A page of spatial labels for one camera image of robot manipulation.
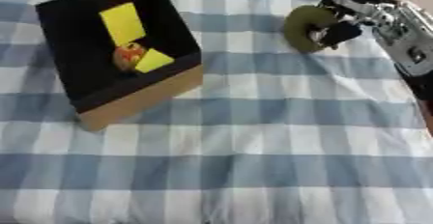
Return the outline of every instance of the plaid tablecloth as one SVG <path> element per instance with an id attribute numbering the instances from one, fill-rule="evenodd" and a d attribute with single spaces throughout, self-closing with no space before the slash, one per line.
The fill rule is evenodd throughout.
<path id="1" fill-rule="evenodd" d="M 0 223 L 432 223 L 432 141 L 368 31 L 309 56 L 284 43 L 284 17 L 318 0 L 172 0 L 203 87 L 96 133 L 42 1 L 0 0 Z"/>

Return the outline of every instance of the yellow paper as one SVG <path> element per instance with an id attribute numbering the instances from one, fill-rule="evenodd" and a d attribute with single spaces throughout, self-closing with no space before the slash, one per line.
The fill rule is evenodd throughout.
<path id="1" fill-rule="evenodd" d="M 138 62 L 138 65 L 135 67 L 135 69 L 143 73 L 147 73 L 149 71 L 156 70 L 173 62 L 173 58 L 155 49 L 150 49 L 146 53 L 146 55 L 144 55 L 144 57 L 140 60 L 140 62 Z"/>
<path id="2" fill-rule="evenodd" d="M 146 36 L 143 24 L 132 3 L 103 11 L 100 15 L 111 39 L 117 46 Z"/>

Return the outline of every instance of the checkered fabric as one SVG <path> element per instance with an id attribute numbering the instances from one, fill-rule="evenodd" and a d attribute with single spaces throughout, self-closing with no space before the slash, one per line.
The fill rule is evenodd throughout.
<path id="1" fill-rule="evenodd" d="M 172 0 L 203 87 L 95 133 L 42 1 L 0 0 L 0 223 L 432 223 L 432 141 L 368 31 L 314 55 L 285 44 L 284 17 L 318 0 Z"/>

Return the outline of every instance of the orange object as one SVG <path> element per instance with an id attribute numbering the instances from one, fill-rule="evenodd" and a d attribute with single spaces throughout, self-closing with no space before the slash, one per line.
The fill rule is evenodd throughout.
<path id="1" fill-rule="evenodd" d="M 114 51 L 114 64 L 121 71 L 134 70 L 138 62 L 147 53 L 147 49 L 136 42 L 118 46 Z"/>

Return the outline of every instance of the cardboard box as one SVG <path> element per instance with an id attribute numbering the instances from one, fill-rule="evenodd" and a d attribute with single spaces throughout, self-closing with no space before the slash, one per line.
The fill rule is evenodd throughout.
<path id="1" fill-rule="evenodd" d="M 115 40 L 101 14 L 130 3 L 146 33 L 137 41 L 173 63 L 146 73 L 115 67 Z M 67 96 L 91 130 L 202 83 L 200 48 L 170 0 L 53 0 L 37 12 Z"/>

